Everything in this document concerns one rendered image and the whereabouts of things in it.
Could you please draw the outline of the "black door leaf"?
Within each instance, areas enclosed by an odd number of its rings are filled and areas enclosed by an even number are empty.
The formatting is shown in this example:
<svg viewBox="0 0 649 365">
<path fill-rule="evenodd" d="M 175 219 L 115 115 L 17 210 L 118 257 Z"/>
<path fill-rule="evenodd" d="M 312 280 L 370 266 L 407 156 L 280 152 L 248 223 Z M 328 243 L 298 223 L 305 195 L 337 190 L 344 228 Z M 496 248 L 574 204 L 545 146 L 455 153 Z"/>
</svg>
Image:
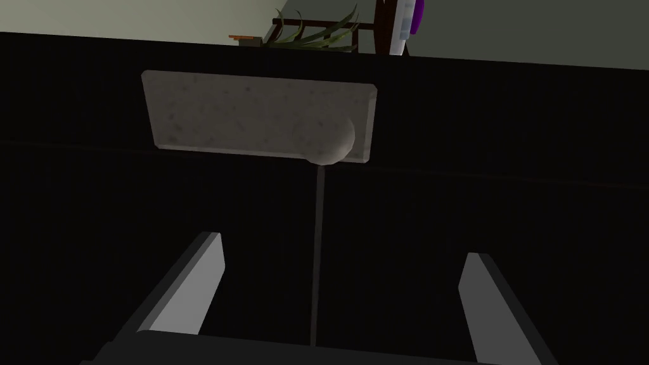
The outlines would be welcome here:
<svg viewBox="0 0 649 365">
<path fill-rule="evenodd" d="M 649 365 L 649 71 L 0 33 L 5 365 L 93 358 L 202 231 L 202 333 L 309 343 L 316 167 L 156 149 L 145 70 L 377 87 L 324 173 L 319 346 L 474 361 L 478 252 L 559 365 Z"/>
</svg>

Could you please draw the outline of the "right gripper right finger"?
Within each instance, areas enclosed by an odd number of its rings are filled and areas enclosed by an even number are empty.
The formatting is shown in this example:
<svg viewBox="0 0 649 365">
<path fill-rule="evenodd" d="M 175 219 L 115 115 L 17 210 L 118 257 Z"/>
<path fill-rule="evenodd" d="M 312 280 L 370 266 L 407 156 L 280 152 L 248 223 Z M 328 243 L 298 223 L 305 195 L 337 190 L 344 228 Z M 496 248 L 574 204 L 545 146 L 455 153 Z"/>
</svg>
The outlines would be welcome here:
<svg viewBox="0 0 649 365">
<path fill-rule="evenodd" d="M 467 254 L 458 292 L 478 362 L 559 365 L 490 255 Z"/>
</svg>

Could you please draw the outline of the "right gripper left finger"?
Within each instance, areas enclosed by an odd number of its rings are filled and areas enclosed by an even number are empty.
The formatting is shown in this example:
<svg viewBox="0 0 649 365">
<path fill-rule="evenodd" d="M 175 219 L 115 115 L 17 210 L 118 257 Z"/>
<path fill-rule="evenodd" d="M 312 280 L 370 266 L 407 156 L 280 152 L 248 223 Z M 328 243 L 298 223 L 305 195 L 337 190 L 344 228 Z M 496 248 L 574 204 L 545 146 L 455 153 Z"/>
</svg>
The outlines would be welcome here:
<svg viewBox="0 0 649 365">
<path fill-rule="evenodd" d="M 222 236 L 202 232 L 119 331 L 197 335 L 225 270 Z"/>
</svg>

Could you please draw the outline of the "grey stone door knob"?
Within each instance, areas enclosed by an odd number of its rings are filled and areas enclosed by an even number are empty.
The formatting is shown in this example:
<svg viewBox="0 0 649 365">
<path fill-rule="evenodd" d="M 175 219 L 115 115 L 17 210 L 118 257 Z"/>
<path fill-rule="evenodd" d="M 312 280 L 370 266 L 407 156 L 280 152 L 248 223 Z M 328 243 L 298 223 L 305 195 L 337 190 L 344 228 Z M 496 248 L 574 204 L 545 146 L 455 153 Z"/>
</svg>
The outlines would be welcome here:
<svg viewBox="0 0 649 365">
<path fill-rule="evenodd" d="M 373 84 L 145 70 L 155 146 L 166 150 L 366 163 Z"/>
</svg>

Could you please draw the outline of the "dark wooden plant shelf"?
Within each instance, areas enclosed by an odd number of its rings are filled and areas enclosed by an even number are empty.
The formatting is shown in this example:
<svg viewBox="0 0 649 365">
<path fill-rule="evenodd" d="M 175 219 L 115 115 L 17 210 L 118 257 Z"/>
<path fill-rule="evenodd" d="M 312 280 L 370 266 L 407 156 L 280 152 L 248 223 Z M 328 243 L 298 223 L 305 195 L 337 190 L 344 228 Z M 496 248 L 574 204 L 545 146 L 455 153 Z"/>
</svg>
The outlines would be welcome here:
<svg viewBox="0 0 649 365">
<path fill-rule="evenodd" d="M 299 11 L 297 19 L 285 18 L 278 10 L 269 36 L 228 37 L 248 47 L 358 53 L 359 32 L 369 30 L 376 54 L 407 56 L 406 42 L 420 28 L 424 8 L 425 0 L 376 0 L 371 23 L 359 21 L 357 6 L 338 22 L 306 20 Z"/>
</svg>

